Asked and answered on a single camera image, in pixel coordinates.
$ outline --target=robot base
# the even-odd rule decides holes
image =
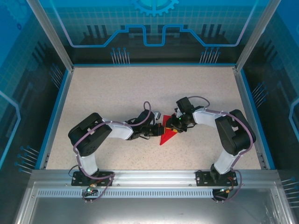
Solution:
[[[113,172],[100,172],[97,171],[95,174],[93,174],[94,177],[102,177],[102,176],[108,176],[113,174]],[[87,176],[85,176],[81,171],[76,171],[73,173],[73,177],[72,177],[72,181],[71,181],[71,185],[72,186],[90,186],[93,183],[97,183],[97,186],[99,187],[105,187],[108,185],[109,183],[109,178],[104,179],[104,180],[100,180],[98,182],[98,180],[94,180],[91,179]]]
[[[235,172],[229,171],[226,174],[220,175],[219,179],[215,183],[214,179],[211,177],[211,171],[197,171],[195,172],[196,185],[198,187],[229,187],[232,186],[232,182],[229,180],[231,177],[233,179],[233,185],[238,186],[238,180]]]

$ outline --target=ventilation slots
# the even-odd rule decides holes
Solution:
[[[89,198],[98,197],[99,192]],[[80,198],[84,189],[43,189],[38,197]],[[212,198],[212,189],[108,189],[105,198]]]

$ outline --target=metal profile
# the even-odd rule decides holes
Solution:
[[[114,172],[116,176],[112,187],[108,188],[106,200],[146,197],[197,198],[199,195],[196,196],[196,192],[197,194],[205,192],[206,198],[210,198],[209,194],[213,189],[213,187],[198,188],[196,185],[186,185],[188,182],[195,183],[196,170],[116,170]],[[279,212],[281,223],[296,223],[276,170],[241,170],[241,174],[242,189],[264,189],[265,192],[269,192],[273,199],[273,209]],[[71,177],[68,176],[67,170],[33,170],[15,223],[30,223],[39,198],[67,197],[80,200],[84,190],[83,187],[71,186]]]
[[[237,63],[236,63],[236,70],[241,71],[244,64],[246,63],[247,59],[249,58],[253,48],[255,47],[256,43],[258,42],[259,38],[263,34],[266,26],[268,25],[270,19],[272,18],[273,14],[275,13],[279,3],[281,0],[270,0],[267,7],[265,8],[262,16],[260,17],[259,21],[255,29],[253,30],[248,42],[246,43]]]
[[[249,100],[249,96],[246,92],[246,88],[245,88],[245,83],[244,80],[242,79],[242,76],[240,74],[240,72],[238,71],[234,71],[234,75],[235,75],[235,79],[236,79],[236,83],[239,89],[239,93],[240,93],[240,97],[243,103],[243,107],[246,113],[246,118],[248,123],[250,124],[252,130],[256,133],[256,142],[255,142],[255,148],[257,150],[257,153],[261,153],[263,160],[259,160],[260,161],[260,165],[261,168],[266,168],[266,169],[270,169],[270,163],[268,161],[268,158],[266,156],[266,151],[265,151],[265,147],[263,145],[263,141],[261,138],[261,133],[258,129],[258,125],[250,104],[250,100]]]
[[[68,72],[65,75],[65,77],[62,81],[62,86],[60,87],[61,88],[61,95],[59,95],[59,93],[58,93],[58,96],[57,96],[57,99],[56,99],[56,103],[58,102],[57,110],[56,110],[56,113],[54,115],[52,115],[52,116],[54,116],[54,120],[53,120],[53,123],[50,127],[50,133],[49,133],[49,136],[48,136],[48,138],[45,142],[45,146],[43,147],[43,145],[42,145],[41,152],[40,152],[39,157],[37,159],[36,169],[46,168],[46,165],[47,165],[47,162],[48,162],[47,159],[49,158],[49,154],[50,154],[50,151],[52,149],[52,145],[53,145],[53,142],[54,142],[55,134],[56,134],[56,131],[57,131],[59,120],[60,120],[60,116],[62,114],[62,109],[63,109],[64,102],[65,102],[65,99],[66,99],[66,95],[67,95],[67,92],[68,92],[70,84],[71,84],[72,76],[73,76],[73,72]]]
[[[65,65],[66,69],[70,72],[73,70],[73,64],[71,62],[70,57],[68,56],[67,52],[64,49],[63,44],[61,43],[54,27],[52,26],[46,12],[44,11],[42,5],[38,0],[27,0],[30,8],[32,9],[34,15],[36,16],[37,20],[41,24],[43,30],[45,31],[47,37],[51,41],[54,49],[56,50],[58,56],[62,60],[63,64]]]

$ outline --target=blue border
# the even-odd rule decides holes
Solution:
[[[213,67],[235,67],[235,63],[148,63],[148,64],[74,64],[75,67],[139,67],[139,66],[213,66]]]
[[[10,145],[11,145],[13,139],[14,139],[14,135],[15,135],[15,133],[16,133],[16,131],[18,129],[18,126],[19,126],[19,124],[21,122],[21,113],[20,113],[20,109],[19,109],[18,104],[13,99],[9,98],[2,91],[0,91],[0,96],[2,96],[4,99],[6,99],[15,108],[15,111],[16,111],[16,114],[17,114],[17,118],[18,118],[17,121],[16,121],[16,123],[15,123],[15,125],[14,125],[14,128],[13,128],[11,134],[10,134],[10,137],[8,139],[8,142],[7,142],[6,146],[5,146],[3,154],[1,156],[1,159],[0,159],[0,169],[1,169],[2,165],[4,163],[4,160],[5,160],[6,156],[7,156],[7,153],[9,151]]]
[[[297,104],[299,104],[299,98],[296,98],[296,99],[292,102],[292,104],[291,104],[291,107],[290,107],[290,113],[289,113],[289,121],[290,121],[291,126],[292,126],[292,128],[293,128],[293,131],[294,131],[294,133],[295,133],[295,135],[296,135],[296,138],[297,138],[297,140],[299,141],[299,132],[298,132],[298,129],[297,129],[297,127],[296,127],[296,125],[295,125],[295,122],[294,122],[294,120],[293,120],[294,108],[295,108],[295,106],[296,106]]]
[[[142,24],[129,24],[129,25],[125,25],[125,29],[121,29],[121,30],[116,30],[111,37],[109,37],[109,39],[104,43],[104,44],[95,44],[95,45],[75,45],[73,44],[73,42],[71,41],[71,38],[64,26],[64,23],[62,22],[59,13],[54,5],[53,0],[50,0],[50,3],[52,5],[52,8],[54,10],[54,13],[60,23],[60,26],[69,42],[69,44],[73,47],[73,48],[105,48],[119,33],[129,33],[129,28],[142,28],[142,33],[143,33],[143,44],[147,47],[162,47],[165,45],[165,40],[166,40],[166,29],[167,28],[179,28],[179,31],[182,33],[190,33],[191,35],[193,35],[193,37],[199,42],[201,43],[202,46],[204,47],[236,47],[239,45],[243,34],[245,33],[245,30],[249,24],[249,21],[251,20],[252,14],[255,11],[255,8],[258,5],[259,0],[256,0],[255,4],[252,7],[252,10],[244,24],[244,27],[238,37],[238,40],[235,44],[208,44],[208,43],[204,43],[203,40],[194,32],[194,30],[192,29],[185,29],[183,24],[167,24],[164,25],[162,28],[162,42],[161,43],[147,43],[147,36],[146,36],[146,27]]]
[[[249,88],[249,85],[248,85],[248,82],[247,82],[247,79],[246,79],[246,76],[245,76],[245,73],[244,73],[243,69],[241,70],[241,75],[242,75],[242,78],[243,78],[243,81],[244,81],[246,92],[247,92],[248,97],[249,97],[249,101],[250,101],[250,104],[251,104],[253,115],[254,115],[254,117],[256,119],[257,128],[258,128],[258,130],[260,132],[260,136],[261,136],[261,139],[262,139],[263,147],[265,149],[266,157],[267,157],[267,160],[268,160],[268,163],[269,163],[269,166],[270,166],[269,168],[270,169],[276,169],[275,165],[274,165],[274,162],[273,162],[273,159],[272,159],[272,156],[271,156],[271,153],[270,153],[270,149],[269,149],[266,137],[265,137],[265,133],[263,132],[261,120],[260,120],[260,118],[258,116],[258,113],[257,113],[257,110],[256,110],[256,106],[254,104],[254,101],[253,101],[253,98],[252,98],[252,95],[251,95],[251,91],[250,91],[250,88]]]
[[[58,95],[57,95],[57,98],[56,98],[56,101],[55,101],[55,104],[54,104],[54,108],[52,110],[51,118],[50,118],[50,121],[49,121],[49,124],[48,124],[48,128],[47,128],[45,137],[43,139],[41,150],[39,152],[39,155],[38,155],[38,158],[37,158],[37,161],[36,161],[35,169],[39,169],[40,165],[41,165],[41,163],[43,161],[43,155],[44,155],[44,153],[46,151],[47,142],[49,140],[51,129],[52,129],[52,126],[53,126],[53,123],[54,123],[54,118],[55,118],[57,110],[58,110],[58,105],[60,103],[62,92],[64,90],[64,86],[65,86],[65,83],[66,83],[68,75],[69,75],[69,71],[65,70],[64,78],[62,79],[62,82],[61,82],[61,85],[60,85],[60,89],[59,89],[59,92],[58,92]]]

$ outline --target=aluminum frame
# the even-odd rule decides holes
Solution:
[[[270,169],[271,166],[270,166],[269,160],[267,158],[265,147],[264,147],[262,137],[261,137],[261,133],[258,128],[256,119],[255,119],[255,116],[254,116],[254,113],[253,113],[253,110],[252,110],[252,107],[250,104],[249,96],[248,96],[248,93],[247,93],[246,87],[245,87],[245,82],[243,80],[243,77],[242,77],[240,71],[237,71],[236,69],[234,69],[234,75],[235,75],[235,80],[237,82],[237,86],[238,86],[239,93],[241,96],[241,101],[243,103],[247,121],[250,124],[254,133],[256,134],[256,142],[255,142],[256,151],[258,154],[261,153],[262,157],[263,157],[262,160],[259,159],[260,165],[261,165],[261,167],[265,166],[266,169]]]
[[[66,50],[64,49],[63,44],[61,43],[54,27],[52,26],[46,12],[44,11],[41,3],[38,0],[27,0],[31,10],[33,11],[34,15],[36,16],[37,20],[41,24],[43,30],[45,31],[47,37],[49,38],[50,42],[52,43],[54,49],[56,50],[58,56],[62,60],[63,64],[65,65],[66,69],[69,72],[73,71],[73,63],[71,62],[70,57],[68,56]]]
[[[213,187],[197,187],[195,182],[196,170],[116,170],[114,172],[115,179],[109,189],[131,189],[132,191],[142,188],[169,191],[173,189],[215,189]],[[241,170],[241,174],[243,179],[242,189],[271,190],[272,207],[276,211],[280,223],[296,223],[276,170]],[[85,187],[71,186],[71,177],[68,176],[67,170],[33,170],[16,224],[28,224],[30,222],[38,191],[42,189],[71,190],[85,189]]]
[[[67,93],[68,93],[68,90],[69,90],[69,87],[70,87],[70,84],[71,84],[71,79],[72,79],[72,76],[73,76],[73,71],[71,72],[68,72],[66,74],[66,80],[65,80],[65,83],[63,83],[63,85],[60,87],[62,88],[62,93],[61,93],[61,96],[60,98],[58,98],[57,100],[59,100],[59,104],[58,104],[58,107],[57,107],[57,111],[55,113],[55,116],[54,116],[54,120],[53,120],[53,124],[50,128],[50,133],[49,133],[49,136],[48,136],[48,139],[47,139],[47,143],[46,143],[46,146],[45,146],[45,150],[43,152],[42,155],[40,155],[42,158],[41,158],[41,163],[38,165],[36,165],[36,168],[38,169],[44,169],[46,168],[46,165],[47,165],[47,159],[49,158],[49,155],[50,155],[50,152],[51,152],[51,149],[52,149],[52,146],[53,146],[53,142],[54,142],[54,138],[55,138],[55,134],[56,134],[56,131],[57,131],[57,128],[58,128],[58,123],[59,123],[59,120],[60,120],[60,116],[62,114],[62,109],[64,107],[64,103],[65,103],[65,100],[66,100],[66,96],[67,96]]]
[[[256,43],[260,39],[261,35],[263,34],[266,26],[268,25],[270,19],[272,18],[273,14],[275,13],[279,3],[281,0],[270,0],[268,5],[266,6],[262,16],[260,17],[259,21],[255,29],[253,30],[249,40],[247,41],[237,63],[236,63],[236,70],[241,71],[245,62],[249,58],[253,48],[256,46]]]

